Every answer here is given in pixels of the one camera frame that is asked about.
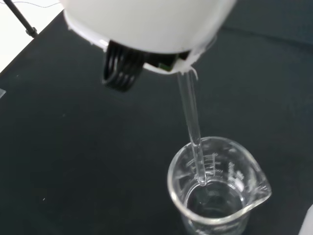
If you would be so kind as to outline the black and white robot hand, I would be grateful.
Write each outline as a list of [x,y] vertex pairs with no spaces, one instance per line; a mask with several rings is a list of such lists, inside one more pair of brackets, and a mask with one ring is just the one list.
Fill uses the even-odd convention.
[[63,0],[73,30],[105,53],[102,84],[128,91],[143,69],[185,72],[212,45],[234,0]]

